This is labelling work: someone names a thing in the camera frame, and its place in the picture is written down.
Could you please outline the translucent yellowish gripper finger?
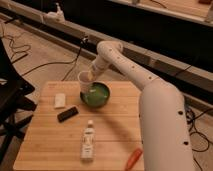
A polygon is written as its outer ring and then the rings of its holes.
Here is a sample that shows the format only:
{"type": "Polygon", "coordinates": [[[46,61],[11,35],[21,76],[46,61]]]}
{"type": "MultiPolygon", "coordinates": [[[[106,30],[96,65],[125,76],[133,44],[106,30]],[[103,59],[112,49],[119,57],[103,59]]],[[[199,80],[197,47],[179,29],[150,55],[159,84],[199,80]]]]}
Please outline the translucent yellowish gripper finger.
{"type": "Polygon", "coordinates": [[[89,72],[88,72],[88,79],[89,79],[89,81],[94,81],[95,76],[94,76],[94,74],[92,73],[92,71],[89,71],[89,72]]]}

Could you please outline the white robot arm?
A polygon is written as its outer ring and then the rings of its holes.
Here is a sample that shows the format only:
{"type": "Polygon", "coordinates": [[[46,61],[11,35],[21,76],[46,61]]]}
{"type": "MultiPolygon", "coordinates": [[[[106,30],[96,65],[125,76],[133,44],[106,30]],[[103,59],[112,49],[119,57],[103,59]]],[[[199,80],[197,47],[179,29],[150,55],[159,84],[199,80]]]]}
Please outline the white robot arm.
{"type": "Polygon", "coordinates": [[[195,171],[185,100],[179,89],[122,54],[118,41],[101,41],[89,79],[113,64],[140,91],[139,116],[144,171],[195,171]]]}

